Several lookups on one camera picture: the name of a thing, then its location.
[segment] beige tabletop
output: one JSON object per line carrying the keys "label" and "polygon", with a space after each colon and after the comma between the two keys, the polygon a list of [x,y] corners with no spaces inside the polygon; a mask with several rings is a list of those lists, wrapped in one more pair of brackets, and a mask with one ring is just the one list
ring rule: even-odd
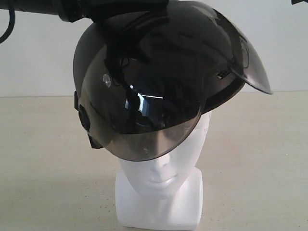
{"label": "beige tabletop", "polygon": [[[0,231],[134,231],[117,159],[92,150],[73,98],[0,98]],[[308,230],[308,92],[240,93],[213,112],[198,231]]]}

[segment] mannequin nose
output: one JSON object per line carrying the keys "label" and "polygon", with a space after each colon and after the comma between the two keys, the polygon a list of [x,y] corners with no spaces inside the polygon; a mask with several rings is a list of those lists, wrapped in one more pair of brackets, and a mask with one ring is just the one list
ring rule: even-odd
{"label": "mannequin nose", "polygon": [[160,158],[157,158],[154,162],[154,169],[159,170],[162,167],[166,166],[170,162],[170,155],[166,154]]}

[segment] white wall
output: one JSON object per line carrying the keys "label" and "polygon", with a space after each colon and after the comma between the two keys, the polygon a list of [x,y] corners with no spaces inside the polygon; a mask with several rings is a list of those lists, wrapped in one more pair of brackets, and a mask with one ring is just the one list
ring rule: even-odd
{"label": "white wall", "polygon": [[[291,0],[203,0],[251,40],[274,91],[308,90],[308,4]],[[0,11],[0,33],[8,13]],[[72,95],[72,61],[90,20],[17,13],[10,38],[0,44],[0,96]]]}

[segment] welding helmet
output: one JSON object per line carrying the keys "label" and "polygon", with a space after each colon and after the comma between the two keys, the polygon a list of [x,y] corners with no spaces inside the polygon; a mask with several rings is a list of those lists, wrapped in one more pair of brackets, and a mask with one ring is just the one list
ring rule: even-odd
{"label": "welding helmet", "polygon": [[272,94],[245,35],[195,1],[93,23],[78,43],[74,79],[92,147],[129,161],[172,151],[245,83]]}

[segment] mannequin face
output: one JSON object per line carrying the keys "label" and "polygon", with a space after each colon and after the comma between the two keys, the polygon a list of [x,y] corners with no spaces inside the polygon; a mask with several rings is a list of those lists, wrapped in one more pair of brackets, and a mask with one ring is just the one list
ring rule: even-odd
{"label": "mannequin face", "polygon": [[199,159],[210,117],[211,112],[202,115],[189,137],[158,159],[144,162],[119,160],[138,194],[155,199],[167,199],[175,195]]}

